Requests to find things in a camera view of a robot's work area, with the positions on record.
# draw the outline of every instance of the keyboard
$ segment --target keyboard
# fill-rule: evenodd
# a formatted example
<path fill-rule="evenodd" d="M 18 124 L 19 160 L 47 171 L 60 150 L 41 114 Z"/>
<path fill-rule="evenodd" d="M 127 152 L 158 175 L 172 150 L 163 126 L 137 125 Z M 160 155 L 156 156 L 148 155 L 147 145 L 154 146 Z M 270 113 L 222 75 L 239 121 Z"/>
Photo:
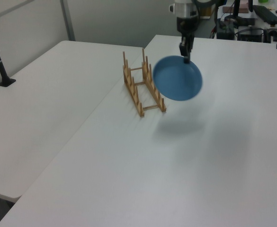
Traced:
<path fill-rule="evenodd" d="M 264 22 L 270 25 L 277 24 L 277 16 L 264 6 L 253 5 L 253 10 Z"/>

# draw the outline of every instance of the white table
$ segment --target white table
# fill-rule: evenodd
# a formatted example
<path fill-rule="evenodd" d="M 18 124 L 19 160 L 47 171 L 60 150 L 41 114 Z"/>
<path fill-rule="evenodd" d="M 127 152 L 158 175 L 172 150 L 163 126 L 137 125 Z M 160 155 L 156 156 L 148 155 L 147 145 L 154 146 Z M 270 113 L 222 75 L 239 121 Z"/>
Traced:
<path fill-rule="evenodd" d="M 178 46 L 145 52 L 154 65 Z M 140 118 L 120 79 L 0 227 L 277 226 L 277 50 L 196 38 L 191 57 L 195 98 Z"/>
<path fill-rule="evenodd" d="M 0 198 L 16 202 L 141 48 L 63 41 L 0 87 Z"/>

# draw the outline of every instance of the blue bowl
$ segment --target blue bowl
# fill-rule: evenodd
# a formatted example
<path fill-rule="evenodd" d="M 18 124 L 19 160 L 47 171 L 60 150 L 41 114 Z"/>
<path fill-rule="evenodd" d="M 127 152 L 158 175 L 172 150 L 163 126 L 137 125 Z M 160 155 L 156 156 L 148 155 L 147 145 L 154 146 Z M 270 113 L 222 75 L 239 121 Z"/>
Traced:
<path fill-rule="evenodd" d="M 154 67 L 153 81 L 156 88 L 169 99 L 185 101 L 195 97 L 202 87 L 202 77 L 198 67 L 183 57 L 168 56 Z"/>

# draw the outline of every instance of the white tabletop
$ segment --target white tabletop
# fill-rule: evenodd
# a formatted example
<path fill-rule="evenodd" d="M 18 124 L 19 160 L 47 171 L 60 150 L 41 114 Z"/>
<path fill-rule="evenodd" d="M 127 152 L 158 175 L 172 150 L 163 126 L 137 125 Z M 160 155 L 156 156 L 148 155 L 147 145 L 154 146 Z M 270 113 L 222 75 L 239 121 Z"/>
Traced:
<path fill-rule="evenodd" d="M 16 201 L 122 77 L 141 48 L 63 41 L 0 87 L 0 198 Z"/>
<path fill-rule="evenodd" d="M 196 38 L 191 57 L 196 97 L 140 118 L 120 79 L 0 227 L 277 226 L 277 50 Z"/>

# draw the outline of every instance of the white wall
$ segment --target white wall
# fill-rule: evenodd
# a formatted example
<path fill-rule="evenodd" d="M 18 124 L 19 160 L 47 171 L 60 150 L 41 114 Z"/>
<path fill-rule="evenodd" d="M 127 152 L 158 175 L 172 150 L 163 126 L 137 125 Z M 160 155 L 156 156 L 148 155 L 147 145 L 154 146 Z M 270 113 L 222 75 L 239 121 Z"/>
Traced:
<path fill-rule="evenodd" d="M 68 40 L 60 0 L 34 0 L 0 17 L 0 56 L 8 76 Z"/>
<path fill-rule="evenodd" d="M 174 0 L 67 0 L 76 41 L 145 47 L 156 35 L 180 35 Z"/>

